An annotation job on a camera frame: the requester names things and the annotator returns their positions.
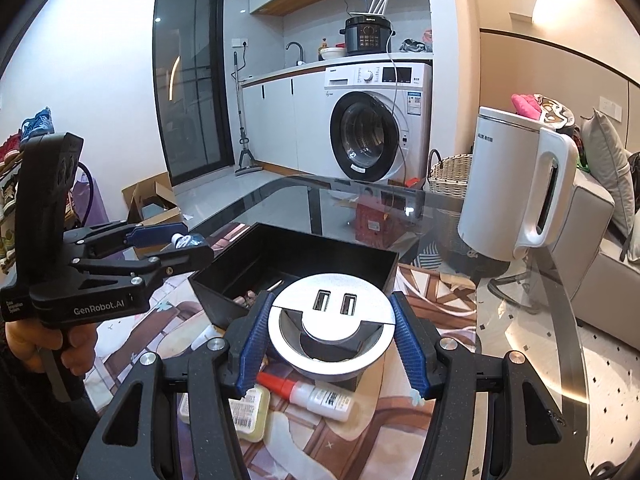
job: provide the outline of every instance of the red glue cap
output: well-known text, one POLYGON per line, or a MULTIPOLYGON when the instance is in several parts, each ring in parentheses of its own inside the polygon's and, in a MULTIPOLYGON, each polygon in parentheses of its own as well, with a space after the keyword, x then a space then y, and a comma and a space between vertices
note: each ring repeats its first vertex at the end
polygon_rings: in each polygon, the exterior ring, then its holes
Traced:
POLYGON ((291 396, 291 391, 293 390, 293 387, 296 385, 296 381, 283 379, 265 372, 258 372, 257 381, 258 381, 258 384, 261 384, 262 386, 267 388, 270 392, 273 392, 274 394, 278 394, 279 396, 287 400, 289 400, 289 397, 291 396))

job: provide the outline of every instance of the washing machine door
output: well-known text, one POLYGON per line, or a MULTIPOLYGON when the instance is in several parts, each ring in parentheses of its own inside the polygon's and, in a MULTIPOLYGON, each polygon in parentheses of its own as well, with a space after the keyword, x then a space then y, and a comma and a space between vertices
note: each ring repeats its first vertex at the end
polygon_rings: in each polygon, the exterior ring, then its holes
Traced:
POLYGON ((366 92, 349 92, 335 104, 330 123, 335 160, 353 180, 375 182, 391 169, 399 144, 395 117, 366 92))

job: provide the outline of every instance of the blue sneaker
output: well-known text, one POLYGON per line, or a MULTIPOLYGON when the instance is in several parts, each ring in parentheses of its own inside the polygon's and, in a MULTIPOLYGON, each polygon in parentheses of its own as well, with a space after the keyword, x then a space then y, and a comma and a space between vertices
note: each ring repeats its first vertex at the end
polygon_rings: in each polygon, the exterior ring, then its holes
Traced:
POLYGON ((55 130, 53 129, 53 122, 51 121, 51 110, 49 110, 49 107, 38 112, 33 119, 25 119, 22 123, 21 129, 21 147, 23 147, 31 137, 55 133, 55 130))

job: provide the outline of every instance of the white bowl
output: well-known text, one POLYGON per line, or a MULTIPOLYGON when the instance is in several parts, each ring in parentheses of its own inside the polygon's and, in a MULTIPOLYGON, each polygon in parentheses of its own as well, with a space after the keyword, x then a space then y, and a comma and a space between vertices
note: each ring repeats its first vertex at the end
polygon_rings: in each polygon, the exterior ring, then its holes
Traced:
POLYGON ((322 59, 338 59, 347 55, 347 49, 343 46, 330 46, 328 48, 322 48, 320 50, 320 56, 322 59))

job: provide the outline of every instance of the countertop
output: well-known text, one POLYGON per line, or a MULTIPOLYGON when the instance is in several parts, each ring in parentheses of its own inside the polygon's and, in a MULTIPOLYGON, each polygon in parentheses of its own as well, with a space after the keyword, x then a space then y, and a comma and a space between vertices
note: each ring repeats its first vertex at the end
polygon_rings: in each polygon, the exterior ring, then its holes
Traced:
MULTIPOLYGON (((426 60, 433 59, 433 53, 432 52, 392 52, 391 57, 394 61, 426 61, 426 60)), ((336 65, 342 65, 342 64, 380 62, 380 61, 388 61, 388 60, 389 60, 388 54, 364 54, 362 56, 339 57, 338 59, 331 59, 328 61, 315 61, 313 63, 305 63, 299 66, 291 66, 289 68, 284 68, 282 70, 276 70, 276 72, 271 72, 268 74, 251 77, 249 79, 245 79, 244 81, 241 81, 241 85, 250 86, 263 80, 274 79, 274 78, 278 79, 281 76, 296 75, 296 72, 308 71, 309 69, 314 69, 314 68, 324 68, 327 66, 336 66, 336 65)))

